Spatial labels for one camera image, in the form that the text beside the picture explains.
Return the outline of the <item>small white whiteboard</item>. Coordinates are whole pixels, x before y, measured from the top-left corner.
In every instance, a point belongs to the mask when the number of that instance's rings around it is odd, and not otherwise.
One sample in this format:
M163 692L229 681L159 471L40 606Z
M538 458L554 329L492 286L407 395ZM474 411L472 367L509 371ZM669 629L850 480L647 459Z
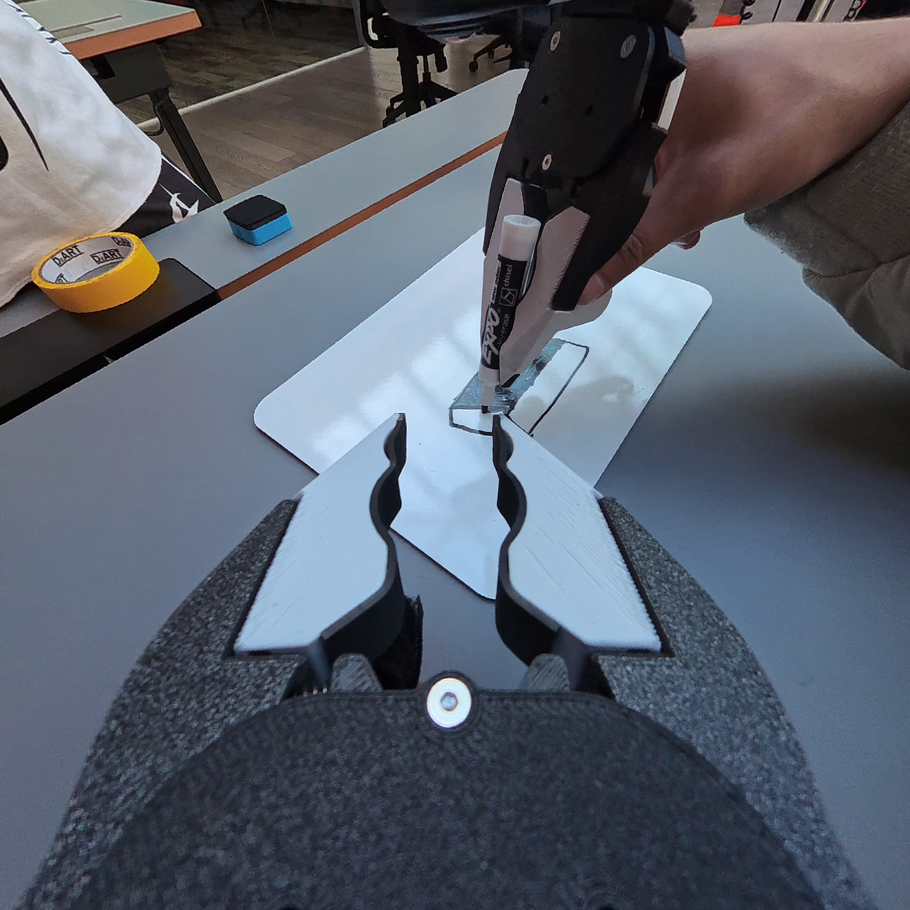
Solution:
M323 472L394 412L406 414L393 529L493 598L507 526L478 411L449 407L477 368L482 232L457 247L257 407L256 426ZM708 290L638 269L594 322L568 328L510 416L597 484L711 306Z

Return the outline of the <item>yellow tape roll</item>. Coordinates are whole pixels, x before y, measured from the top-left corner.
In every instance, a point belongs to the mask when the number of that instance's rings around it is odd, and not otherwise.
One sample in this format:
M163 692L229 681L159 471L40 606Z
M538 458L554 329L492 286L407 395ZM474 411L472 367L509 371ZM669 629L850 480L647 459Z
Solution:
M134 300L160 267L142 240L113 232L83 237L55 250L32 271L34 283L60 308L97 312Z

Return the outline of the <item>wood edged table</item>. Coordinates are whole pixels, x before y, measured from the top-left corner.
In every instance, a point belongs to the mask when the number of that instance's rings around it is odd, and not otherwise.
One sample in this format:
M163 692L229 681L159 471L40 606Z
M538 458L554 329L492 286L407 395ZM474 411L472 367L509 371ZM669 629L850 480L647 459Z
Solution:
M120 104L147 96L186 170L206 193L221 194L169 96L172 84L157 43L199 29L185 6L147 1L35 1L21 6L92 70L109 99Z

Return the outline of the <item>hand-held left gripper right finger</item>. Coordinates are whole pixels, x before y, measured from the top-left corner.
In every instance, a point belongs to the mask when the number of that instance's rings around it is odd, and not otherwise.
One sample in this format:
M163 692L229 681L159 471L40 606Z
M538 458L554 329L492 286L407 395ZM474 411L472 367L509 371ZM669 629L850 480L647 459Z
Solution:
M595 657L658 654L659 628L592 486L509 420L495 416L500 548L495 619L525 664L561 657L570 687L607 694Z

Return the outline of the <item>person's right forearm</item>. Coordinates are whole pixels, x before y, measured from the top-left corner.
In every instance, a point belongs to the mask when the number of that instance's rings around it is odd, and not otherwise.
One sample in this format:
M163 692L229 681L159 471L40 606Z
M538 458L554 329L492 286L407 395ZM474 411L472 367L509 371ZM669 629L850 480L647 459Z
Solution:
M898 366L909 360L908 19L746 28L747 223Z

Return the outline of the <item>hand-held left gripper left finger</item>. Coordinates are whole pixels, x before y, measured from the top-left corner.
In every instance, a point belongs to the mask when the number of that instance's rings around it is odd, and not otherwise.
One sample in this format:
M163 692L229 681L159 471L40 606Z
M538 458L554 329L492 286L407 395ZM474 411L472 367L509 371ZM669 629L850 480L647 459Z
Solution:
M234 654L301 654L323 685L341 654L392 646L408 608L390 534L406 443L393 414L302 490Z

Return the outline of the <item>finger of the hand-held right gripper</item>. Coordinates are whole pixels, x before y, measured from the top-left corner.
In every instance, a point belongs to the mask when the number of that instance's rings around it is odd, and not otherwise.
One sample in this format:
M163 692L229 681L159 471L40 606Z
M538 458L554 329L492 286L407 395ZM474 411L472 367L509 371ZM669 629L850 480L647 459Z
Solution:
M555 292L568 289L564 274L588 221L589 216L585 213L566 209L544 225L537 245L533 277L518 304L515 326L500 349L500 385L505 386L513 376L525 370L555 333L592 322L607 308L611 290L570 311L552 308Z
M522 184L506 180L500 202L488 218L484 253L492 256L529 257L529 217L524 214Z

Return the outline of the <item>black dry erase marker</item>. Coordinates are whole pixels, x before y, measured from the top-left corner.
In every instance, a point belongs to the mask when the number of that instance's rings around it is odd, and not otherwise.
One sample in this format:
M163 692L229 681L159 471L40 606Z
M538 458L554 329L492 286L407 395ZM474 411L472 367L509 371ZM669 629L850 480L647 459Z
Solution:
M526 272L540 233L540 221L525 215L503 219L492 290L488 295L481 338L481 412L495 403L500 384L501 348L514 326Z

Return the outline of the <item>person's right hand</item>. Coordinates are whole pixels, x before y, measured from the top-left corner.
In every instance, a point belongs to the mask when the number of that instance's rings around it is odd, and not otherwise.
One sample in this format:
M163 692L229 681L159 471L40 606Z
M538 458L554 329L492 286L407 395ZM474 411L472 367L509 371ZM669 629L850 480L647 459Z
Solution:
M666 246L695 246L711 224L795 188L805 165L783 165L774 138L793 148L787 125L807 103L813 39L807 24L696 29L683 38L687 69L669 133L655 159L644 215L589 280L589 304Z

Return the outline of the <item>blue black whiteboard eraser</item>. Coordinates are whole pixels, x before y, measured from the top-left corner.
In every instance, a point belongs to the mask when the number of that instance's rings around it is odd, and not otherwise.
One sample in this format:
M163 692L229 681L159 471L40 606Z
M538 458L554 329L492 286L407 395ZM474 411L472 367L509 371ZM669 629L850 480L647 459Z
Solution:
M292 228L286 206L263 195L245 199L224 210L233 234L245 243L259 246Z

